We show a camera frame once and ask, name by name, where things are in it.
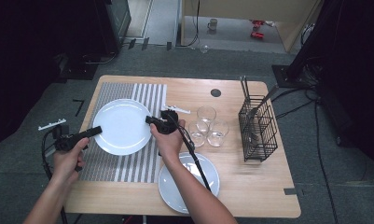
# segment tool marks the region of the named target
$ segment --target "human hand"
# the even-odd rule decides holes
[[[54,181],[71,185],[78,179],[78,172],[75,170],[76,165],[82,167],[85,164],[82,158],[82,149],[88,142],[89,138],[83,138],[70,151],[55,152],[53,155],[55,170],[52,176]]]
[[[182,127],[186,125],[183,119],[178,120],[178,124]],[[159,148],[160,155],[163,158],[165,164],[170,161],[179,161],[179,153],[181,146],[183,145],[183,138],[178,130],[170,134],[159,133],[157,127],[154,124],[150,124],[151,133],[157,139],[157,145]]]

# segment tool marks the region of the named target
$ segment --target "striped placemat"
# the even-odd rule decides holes
[[[92,127],[94,117],[100,108],[117,99],[138,101],[157,118],[161,107],[166,103],[166,90],[167,86],[163,84],[105,82],[100,89],[89,127]],[[86,165],[79,172],[80,180],[158,182],[160,157],[154,137],[151,137],[141,150],[127,156],[109,154],[97,145],[94,138],[91,138],[89,148],[84,151],[84,160]]]

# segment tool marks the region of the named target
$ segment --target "wooden table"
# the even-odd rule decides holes
[[[293,191],[295,187],[279,132],[276,134],[279,146],[266,161],[246,164],[243,160],[238,121],[244,97],[240,81],[103,76],[92,96],[81,131],[89,128],[92,110],[104,82],[166,84],[166,104],[191,110],[190,115],[178,113],[187,124],[196,119],[200,106],[214,107],[217,117],[229,123],[229,134],[222,147],[211,147],[206,143],[196,152],[207,157],[219,174],[219,200],[235,217],[300,216],[297,195],[286,193],[287,189]],[[248,86],[251,94],[268,92],[263,82],[250,81]],[[212,89],[219,89],[221,95],[213,97]],[[65,209],[68,213],[182,216],[161,199],[157,183],[77,181]]]
[[[184,43],[185,16],[196,17],[198,1],[182,0],[182,45],[186,44]],[[201,1],[199,16],[276,21],[276,28],[283,41],[285,51],[289,52],[306,24],[316,20],[321,10],[321,2],[321,0],[204,0]]]

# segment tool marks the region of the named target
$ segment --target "wire basket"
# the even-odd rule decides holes
[[[254,115],[250,113],[263,98],[251,95],[250,99],[244,100],[239,112],[244,161],[264,161],[278,147],[275,137],[277,127],[271,106],[265,103]]]

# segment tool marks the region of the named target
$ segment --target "drinking glass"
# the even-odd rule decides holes
[[[198,119],[203,120],[207,125],[215,120],[216,111],[209,105],[204,105],[198,109]]]
[[[213,120],[210,123],[209,132],[207,134],[207,141],[213,147],[220,147],[224,143],[225,136],[229,132],[229,126],[224,120]]]
[[[204,145],[208,130],[209,128],[207,124],[202,120],[194,120],[189,123],[189,136],[192,142],[195,144],[195,147],[201,147]]]

